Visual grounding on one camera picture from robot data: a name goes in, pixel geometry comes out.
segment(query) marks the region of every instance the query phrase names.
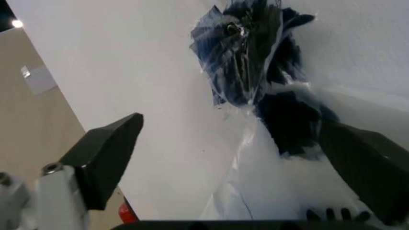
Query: crumpled black material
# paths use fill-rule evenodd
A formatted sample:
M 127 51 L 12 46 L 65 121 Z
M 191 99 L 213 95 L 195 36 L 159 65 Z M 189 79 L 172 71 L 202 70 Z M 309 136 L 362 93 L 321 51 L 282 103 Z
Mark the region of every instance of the crumpled black material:
M 191 49 L 211 80 L 215 104 L 257 103 L 280 26 L 281 10 L 267 0 L 234 2 L 223 13 L 214 6 L 199 21 Z
M 191 32 L 191 49 L 212 84 L 214 104 L 254 105 L 280 153 L 302 153 L 317 140 L 320 111 L 298 92 L 276 94 L 271 84 L 305 82 L 292 30 L 315 19 L 267 0 L 214 6 Z

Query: clear plastic sheet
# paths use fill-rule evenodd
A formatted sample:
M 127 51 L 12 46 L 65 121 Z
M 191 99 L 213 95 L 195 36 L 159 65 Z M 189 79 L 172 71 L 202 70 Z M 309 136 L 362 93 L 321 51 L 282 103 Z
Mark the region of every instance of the clear plastic sheet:
M 269 9 L 262 14 L 268 17 L 255 17 L 260 9 Z M 292 36 L 315 18 L 276 1 L 233 1 L 223 12 L 214 7 L 192 31 L 191 49 L 209 77 L 214 104 L 248 114 L 232 167 L 202 219 L 305 219 L 308 209 L 324 215 L 327 208 L 371 212 L 318 144 L 321 122 L 339 122 L 333 111 L 339 110 L 325 103 L 331 88 L 308 82 Z M 272 23 L 258 21 L 266 19 Z M 259 33 L 264 25 L 270 30 Z M 388 229 L 373 215 L 369 222 Z

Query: red object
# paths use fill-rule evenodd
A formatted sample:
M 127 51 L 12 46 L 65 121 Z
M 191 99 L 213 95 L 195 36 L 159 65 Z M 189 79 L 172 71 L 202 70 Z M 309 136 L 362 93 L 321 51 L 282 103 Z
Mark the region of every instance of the red object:
M 118 209 L 118 214 L 124 224 L 129 224 L 138 221 L 133 210 L 124 202 Z

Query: beige wall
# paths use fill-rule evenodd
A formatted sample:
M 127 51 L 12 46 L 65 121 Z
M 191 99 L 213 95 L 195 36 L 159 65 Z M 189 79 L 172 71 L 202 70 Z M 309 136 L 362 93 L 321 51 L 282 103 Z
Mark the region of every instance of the beige wall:
M 31 190 L 41 168 L 84 135 L 59 88 L 34 96 L 25 83 L 21 67 L 42 65 L 23 29 L 0 33 L 0 172 L 22 177 Z M 118 225 L 122 202 L 115 191 L 105 212 L 92 212 L 91 229 Z

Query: white wall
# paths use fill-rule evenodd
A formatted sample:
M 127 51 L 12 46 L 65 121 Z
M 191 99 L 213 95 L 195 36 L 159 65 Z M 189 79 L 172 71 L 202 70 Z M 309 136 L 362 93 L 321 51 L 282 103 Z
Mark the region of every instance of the white wall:
M 213 110 L 205 76 L 188 48 L 189 32 L 215 1 L 8 0 L 86 130 L 131 112 L 145 115 L 137 154 L 121 182 L 143 218 L 197 217 L 241 138 L 238 122 L 224 122 Z M 317 22 L 296 31 L 314 85 L 408 98 L 409 1 L 284 4 L 318 13 Z M 328 106 L 347 116 L 343 106 Z M 357 107 L 363 120 L 376 114 Z M 373 117 L 373 123 L 389 115 Z M 390 124 L 407 127 L 401 121 Z

